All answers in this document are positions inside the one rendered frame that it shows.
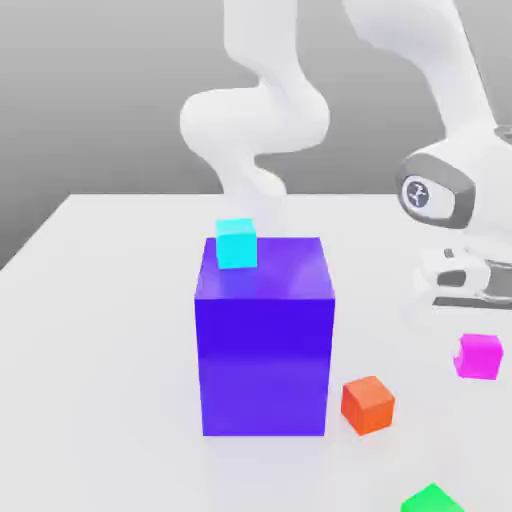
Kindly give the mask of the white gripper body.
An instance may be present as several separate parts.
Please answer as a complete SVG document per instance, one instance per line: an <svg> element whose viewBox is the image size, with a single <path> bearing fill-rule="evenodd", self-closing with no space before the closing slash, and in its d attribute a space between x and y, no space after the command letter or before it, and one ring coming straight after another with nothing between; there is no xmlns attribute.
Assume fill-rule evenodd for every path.
<svg viewBox="0 0 512 512"><path fill-rule="evenodd" d="M498 333L512 329L512 303L424 295L404 306L404 323L420 332Z"/></svg>

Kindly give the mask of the small magenta cube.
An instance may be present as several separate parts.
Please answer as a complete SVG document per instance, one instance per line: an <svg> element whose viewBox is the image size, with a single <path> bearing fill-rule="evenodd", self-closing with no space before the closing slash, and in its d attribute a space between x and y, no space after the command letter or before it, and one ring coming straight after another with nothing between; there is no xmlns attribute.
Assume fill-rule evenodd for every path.
<svg viewBox="0 0 512 512"><path fill-rule="evenodd" d="M465 333L453 358L456 373L461 378L496 380L503 353L497 336Z"/></svg>

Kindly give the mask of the small orange cube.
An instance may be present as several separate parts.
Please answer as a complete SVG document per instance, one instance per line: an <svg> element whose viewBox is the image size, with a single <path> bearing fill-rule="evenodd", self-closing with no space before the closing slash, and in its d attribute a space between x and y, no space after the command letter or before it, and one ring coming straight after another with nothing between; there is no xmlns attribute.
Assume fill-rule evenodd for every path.
<svg viewBox="0 0 512 512"><path fill-rule="evenodd" d="M376 376L367 376L343 385L341 414L359 436L392 424L395 396Z"/></svg>

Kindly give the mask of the small green cube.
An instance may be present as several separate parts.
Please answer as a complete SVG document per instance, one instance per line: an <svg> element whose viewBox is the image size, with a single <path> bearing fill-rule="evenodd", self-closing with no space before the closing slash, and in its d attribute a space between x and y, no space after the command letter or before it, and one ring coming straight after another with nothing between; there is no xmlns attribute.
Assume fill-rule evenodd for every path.
<svg viewBox="0 0 512 512"><path fill-rule="evenodd" d="M400 512L465 512L465 510L436 483L407 498Z"/></svg>

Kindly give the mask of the small cyan cube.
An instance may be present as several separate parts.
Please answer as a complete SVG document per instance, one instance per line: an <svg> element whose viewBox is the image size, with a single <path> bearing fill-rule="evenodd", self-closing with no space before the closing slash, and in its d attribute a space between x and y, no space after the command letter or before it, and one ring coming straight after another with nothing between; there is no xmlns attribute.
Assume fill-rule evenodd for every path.
<svg viewBox="0 0 512 512"><path fill-rule="evenodd" d="M257 235L252 219L216 221L216 257L222 270L257 267Z"/></svg>

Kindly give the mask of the large purple box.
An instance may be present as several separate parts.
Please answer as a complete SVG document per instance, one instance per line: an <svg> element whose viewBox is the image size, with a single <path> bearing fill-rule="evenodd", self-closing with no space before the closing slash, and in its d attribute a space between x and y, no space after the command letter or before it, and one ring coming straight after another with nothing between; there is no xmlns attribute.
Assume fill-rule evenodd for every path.
<svg viewBox="0 0 512 512"><path fill-rule="evenodd" d="M202 430L321 436L335 293L317 238L261 238L255 268L221 270L205 242L194 297Z"/></svg>

